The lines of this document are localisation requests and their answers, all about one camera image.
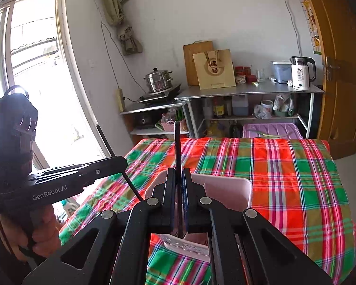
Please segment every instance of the window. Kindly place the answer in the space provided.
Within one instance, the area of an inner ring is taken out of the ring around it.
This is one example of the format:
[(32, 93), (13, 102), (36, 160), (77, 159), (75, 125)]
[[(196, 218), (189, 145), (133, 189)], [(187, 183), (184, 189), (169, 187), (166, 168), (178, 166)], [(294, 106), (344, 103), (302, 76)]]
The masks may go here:
[(0, 97), (18, 84), (38, 109), (37, 169), (105, 158), (66, 63), (58, 7), (59, 0), (13, 0), (0, 11)]

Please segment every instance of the hanging cloth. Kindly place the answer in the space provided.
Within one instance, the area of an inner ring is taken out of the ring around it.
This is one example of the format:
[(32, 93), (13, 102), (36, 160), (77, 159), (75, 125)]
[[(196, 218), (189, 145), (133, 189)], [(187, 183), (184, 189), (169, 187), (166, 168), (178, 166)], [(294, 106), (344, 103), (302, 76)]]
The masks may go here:
[(131, 55), (142, 52), (140, 42), (134, 37), (132, 26), (125, 20), (122, 6), (118, 0), (103, 0), (107, 22), (117, 29), (117, 37), (122, 44), (122, 54)]

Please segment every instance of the wooden door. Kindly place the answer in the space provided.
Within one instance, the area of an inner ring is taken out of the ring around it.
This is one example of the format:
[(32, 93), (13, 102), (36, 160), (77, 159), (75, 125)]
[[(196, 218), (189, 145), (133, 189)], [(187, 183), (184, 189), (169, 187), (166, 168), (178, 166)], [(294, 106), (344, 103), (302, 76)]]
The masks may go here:
[(356, 152), (356, 15), (346, 0), (309, 0), (323, 58), (322, 114), (318, 138), (334, 159)]

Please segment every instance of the purple plastic basket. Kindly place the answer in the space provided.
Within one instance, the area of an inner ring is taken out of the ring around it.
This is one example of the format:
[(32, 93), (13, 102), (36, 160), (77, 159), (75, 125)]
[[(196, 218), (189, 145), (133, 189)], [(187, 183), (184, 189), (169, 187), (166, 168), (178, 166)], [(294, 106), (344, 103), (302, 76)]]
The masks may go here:
[(263, 134), (279, 136), (282, 139), (303, 139), (294, 123), (258, 123), (244, 124), (244, 138), (264, 137)]

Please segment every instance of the pot lid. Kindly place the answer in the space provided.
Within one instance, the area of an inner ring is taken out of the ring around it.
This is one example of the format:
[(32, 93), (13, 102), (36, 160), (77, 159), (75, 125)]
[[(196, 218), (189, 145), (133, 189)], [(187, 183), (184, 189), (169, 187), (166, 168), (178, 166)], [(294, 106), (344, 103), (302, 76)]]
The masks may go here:
[(163, 76), (168, 74), (169, 71), (167, 69), (158, 69), (154, 68), (153, 71), (145, 76), (145, 78), (151, 78), (151, 77), (157, 77), (157, 76)]

